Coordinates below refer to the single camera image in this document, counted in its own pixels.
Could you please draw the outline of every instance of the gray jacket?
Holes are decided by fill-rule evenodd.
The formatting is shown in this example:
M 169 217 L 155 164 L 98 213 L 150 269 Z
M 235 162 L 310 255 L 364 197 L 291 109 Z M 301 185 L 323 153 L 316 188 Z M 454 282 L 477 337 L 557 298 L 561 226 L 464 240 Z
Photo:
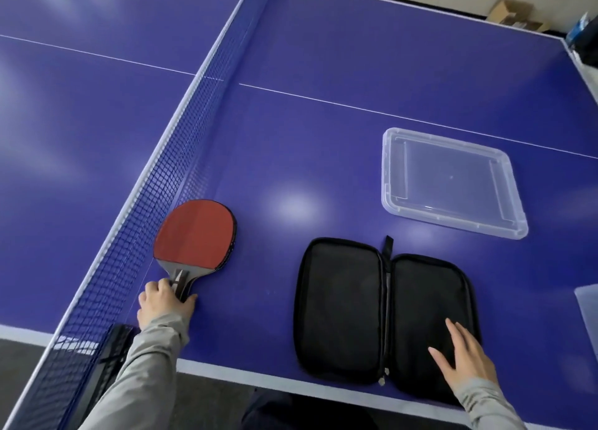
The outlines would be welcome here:
M 151 321 L 133 341 L 123 368 L 79 430 L 166 429 L 175 404 L 176 359 L 188 342 L 177 314 Z M 457 391 L 474 429 L 524 430 L 497 385 L 476 378 Z

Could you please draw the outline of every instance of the hand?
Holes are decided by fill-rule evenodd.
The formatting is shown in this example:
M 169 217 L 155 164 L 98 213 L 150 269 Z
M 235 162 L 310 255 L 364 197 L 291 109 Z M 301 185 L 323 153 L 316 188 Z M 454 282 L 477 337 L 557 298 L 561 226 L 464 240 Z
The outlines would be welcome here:
M 484 354 L 484 350 L 482 350 L 475 337 L 461 324 L 454 325 L 448 318 L 445 322 L 454 345 L 455 368 L 450 366 L 444 355 L 436 348 L 428 347 L 428 351 L 436 361 L 452 391 L 455 392 L 472 378 L 483 378 L 498 385 L 494 364 Z
M 195 309 L 197 295 L 191 295 L 182 303 L 170 287 L 168 279 L 161 279 L 160 282 L 148 282 L 145 284 L 145 291 L 139 295 L 141 308 L 137 311 L 139 328 L 143 331 L 154 318 L 166 315 L 167 313 L 178 313 L 186 321 L 187 325 Z

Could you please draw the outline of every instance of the dark pants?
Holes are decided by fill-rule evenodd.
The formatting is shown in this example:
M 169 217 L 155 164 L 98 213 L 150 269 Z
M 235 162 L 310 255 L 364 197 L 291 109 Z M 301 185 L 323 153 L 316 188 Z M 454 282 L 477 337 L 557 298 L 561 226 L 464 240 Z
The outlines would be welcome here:
M 256 390 L 242 430 L 377 430 L 365 409 L 275 390 Z

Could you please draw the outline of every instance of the gray floor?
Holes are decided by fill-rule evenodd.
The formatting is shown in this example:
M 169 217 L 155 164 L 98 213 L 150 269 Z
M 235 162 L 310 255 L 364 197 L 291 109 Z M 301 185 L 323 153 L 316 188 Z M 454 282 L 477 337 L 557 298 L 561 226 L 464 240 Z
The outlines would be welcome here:
M 4 425 L 12 406 L 41 356 L 38 346 L 0 340 L 0 425 Z M 236 430 L 253 387 L 225 381 L 178 374 L 172 430 Z M 464 426 L 415 418 L 404 414 L 370 410 L 380 430 L 461 430 Z

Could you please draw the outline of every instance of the plastic lid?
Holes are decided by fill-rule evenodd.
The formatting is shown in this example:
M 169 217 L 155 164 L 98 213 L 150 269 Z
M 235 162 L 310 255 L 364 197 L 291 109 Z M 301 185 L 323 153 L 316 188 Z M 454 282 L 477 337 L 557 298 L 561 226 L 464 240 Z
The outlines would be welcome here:
M 506 153 L 391 128 L 384 134 L 382 204 L 398 216 L 504 238 L 527 235 Z

